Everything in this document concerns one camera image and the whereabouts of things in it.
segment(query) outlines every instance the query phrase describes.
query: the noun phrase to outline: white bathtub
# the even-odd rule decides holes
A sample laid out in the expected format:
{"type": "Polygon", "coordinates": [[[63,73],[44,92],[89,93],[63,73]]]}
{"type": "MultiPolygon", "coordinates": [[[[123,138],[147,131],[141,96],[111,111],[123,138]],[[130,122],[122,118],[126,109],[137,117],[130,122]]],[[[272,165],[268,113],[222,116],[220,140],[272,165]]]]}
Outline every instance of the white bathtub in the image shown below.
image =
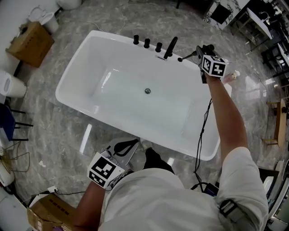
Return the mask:
{"type": "MultiPolygon", "coordinates": [[[[165,50],[157,53],[155,46],[145,49],[143,44],[90,32],[63,73],[56,98],[118,129],[195,157],[210,101],[208,85],[202,84],[194,63],[180,63],[175,54],[161,60],[157,55],[163,57],[165,50]]],[[[231,87],[226,89],[231,95],[231,87]]],[[[218,146],[211,107],[200,158],[210,160],[218,146]]]]}

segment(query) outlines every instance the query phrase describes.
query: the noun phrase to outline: blue chair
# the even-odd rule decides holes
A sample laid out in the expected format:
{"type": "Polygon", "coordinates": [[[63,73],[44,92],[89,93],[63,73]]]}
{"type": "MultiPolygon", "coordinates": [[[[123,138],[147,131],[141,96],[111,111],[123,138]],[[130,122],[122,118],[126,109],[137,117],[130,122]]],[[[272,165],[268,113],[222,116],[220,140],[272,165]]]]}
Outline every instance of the blue chair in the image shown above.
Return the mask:
{"type": "Polygon", "coordinates": [[[0,128],[3,128],[9,141],[28,141],[28,139],[13,139],[14,129],[20,128],[19,126],[15,127],[15,125],[24,125],[29,127],[33,127],[33,125],[16,122],[12,111],[25,114],[23,111],[11,110],[8,106],[0,103],[0,128]]]}

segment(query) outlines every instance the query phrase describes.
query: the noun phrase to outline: white shirt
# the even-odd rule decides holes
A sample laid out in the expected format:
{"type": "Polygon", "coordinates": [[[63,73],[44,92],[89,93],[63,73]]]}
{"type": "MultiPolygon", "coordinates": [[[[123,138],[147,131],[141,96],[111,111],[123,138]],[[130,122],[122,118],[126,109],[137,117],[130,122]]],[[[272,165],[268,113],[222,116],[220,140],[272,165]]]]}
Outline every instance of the white shirt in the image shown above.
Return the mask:
{"type": "Polygon", "coordinates": [[[265,226],[268,203],[259,170],[247,148],[231,151],[223,162],[217,197],[184,189],[173,173],[145,169],[124,177],[106,200],[100,231],[224,230],[216,198],[232,199],[265,226]]]}

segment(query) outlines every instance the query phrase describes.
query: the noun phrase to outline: marble floor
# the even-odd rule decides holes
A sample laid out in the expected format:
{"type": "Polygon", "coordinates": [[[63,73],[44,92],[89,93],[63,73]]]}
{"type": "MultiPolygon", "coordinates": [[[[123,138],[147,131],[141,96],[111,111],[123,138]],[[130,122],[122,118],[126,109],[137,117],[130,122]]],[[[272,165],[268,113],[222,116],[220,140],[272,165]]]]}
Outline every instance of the marble floor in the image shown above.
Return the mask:
{"type": "MultiPolygon", "coordinates": [[[[34,124],[34,127],[19,129],[15,134],[15,138],[29,137],[29,141],[20,143],[18,149],[19,154],[30,153],[29,170],[15,172],[16,190],[24,201],[52,185],[57,186],[60,193],[85,190],[90,182],[86,169],[93,154],[101,151],[113,138],[131,136],[56,100],[56,87],[71,57],[88,33],[98,29],[93,23],[106,32],[127,37],[138,34],[142,40],[149,37],[152,44],[162,42],[164,48],[177,36],[174,53],[180,56],[192,53],[197,45],[214,44],[221,57],[232,61],[230,69],[241,72],[241,76],[231,83],[232,99],[245,121],[254,161],[272,169],[278,160],[288,158],[287,145],[279,149],[267,146],[261,140],[274,134],[275,118],[266,101],[280,99],[282,91],[278,79],[269,83],[272,73],[262,64],[260,52],[255,50],[246,55],[250,48],[242,36],[233,36],[227,29],[219,31],[210,26],[185,3],[180,9],[175,5],[175,1],[169,0],[85,0],[78,9],[58,15],[60,28],[53,34],[55,43],[40,68],[22,66],[19,78],[27,83],[28,90],[24,98],[11,102],[11,108],[27,112],[25,116],[17,115],[18,121],[34,124]],[[92,129],[85,149],[80,153],[88,124],[92,129]]],[[[172,168],[186,188],[197,182],[193,174],[195,158],[156,144],[154,149],[165,161],[174,158],[172,168]]],[[[13,162],[13,168],[25,170],[28,163],[28,156],[19,157],[13,162]]],[[[144,163],[144,152],[138,148],[130,162],[131,167],[137,171],[144,163]]],[[[215,183],[220,169],[218,150],[212,160],[201,161],[198,174],[202,180],[215,183]]],[[[61,197],[76,206],[81,196],[61,197]]]]}

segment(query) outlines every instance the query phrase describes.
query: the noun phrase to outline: chair leg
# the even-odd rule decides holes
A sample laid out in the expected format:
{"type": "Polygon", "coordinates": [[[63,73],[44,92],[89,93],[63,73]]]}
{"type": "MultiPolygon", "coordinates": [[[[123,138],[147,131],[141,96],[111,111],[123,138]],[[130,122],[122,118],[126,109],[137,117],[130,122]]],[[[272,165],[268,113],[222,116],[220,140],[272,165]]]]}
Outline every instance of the chair leg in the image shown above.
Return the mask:
{"type": "Polygon", "coordinates": [[[180,3],[181,3],[181,0],[177,0],[177,6],[176,6],[177,9],[179,9],[180,3]]]}
{"type": "Polygon", "coordinates": [[[276,141],[275,139],[262,139],[263,141],[276,141]]]}
{"type": "Polygon", "coordinates": [[[18,110],[13,110],[13,109],[10,109],[10,111],[17,112],[17,113],[22,113],[22,114],[26,114],[26,112],[24,112],[24,111],[18,111],[18,110]]]}
{"type": "Polygon", "coordinates": [[[24,123],[19,123],[19,122],[15,122],[15,124],[16,124],[16,125],[24,125],[24,126],[33,127],[33,125],[24,124],[24,123]]]}
{"type": "Polygon", "coordinates": [[[277,74],[274,74],[273,77],[277,77],[277,76],[282,75],[282,74],[285,74],[285,73],[287,73],[287,72],[289,72],[289,70],[285,70],[285,71],[279,72],[279,73],[277,73],[277,74]]]}
{"type": "Polygon", "coordinates": [[[29,139],[11,139],[12,141],[28,141],[29,139]]]}

